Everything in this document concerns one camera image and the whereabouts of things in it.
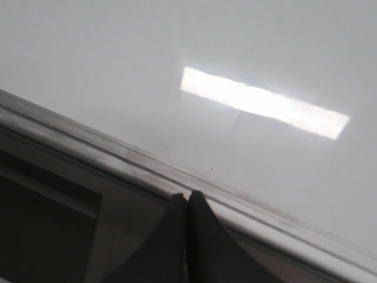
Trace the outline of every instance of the white surface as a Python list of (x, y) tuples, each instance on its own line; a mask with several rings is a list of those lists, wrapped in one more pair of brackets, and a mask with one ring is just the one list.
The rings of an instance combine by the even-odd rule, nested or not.
[[(0, 88), (376, 257), (377, 2), (157, 2), (0, 1)], [(241, 111), (181, 91), (185, 67), (349, 121)]]

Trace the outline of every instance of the rectangular light patch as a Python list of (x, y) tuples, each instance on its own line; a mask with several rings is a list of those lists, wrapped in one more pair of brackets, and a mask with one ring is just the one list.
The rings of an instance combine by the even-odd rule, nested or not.
[(347, 115), (185, 67), (181, 90), (336, 140)]

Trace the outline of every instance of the metal edge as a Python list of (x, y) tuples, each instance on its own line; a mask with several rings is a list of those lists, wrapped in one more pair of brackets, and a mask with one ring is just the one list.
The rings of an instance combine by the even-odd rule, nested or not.
[(201, 190), (235, 231), (352, 282), (377, 282), (377, 257), (135, 146), (0, 90), (0, 127), (161, 196)]

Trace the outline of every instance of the gray frame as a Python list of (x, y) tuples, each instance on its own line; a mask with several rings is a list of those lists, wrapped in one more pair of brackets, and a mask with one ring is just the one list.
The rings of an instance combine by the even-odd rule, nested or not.
[(162, 198), (201, 190), (215, 212), (239, 234), (352, 282), (377, 282), (377, 259), (366, 251), (4, 91), (0, 91), (0, 127)]

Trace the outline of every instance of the black rubber piece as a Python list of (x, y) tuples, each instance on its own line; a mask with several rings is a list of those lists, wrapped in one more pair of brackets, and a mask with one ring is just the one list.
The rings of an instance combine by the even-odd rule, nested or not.
[(191, 283), (283, 283), (237, 244), (198, 191), (188, 202), (187, 265)]
[(173, 195), (141, 247), (101, 283), (182, 283), (187, 202)]

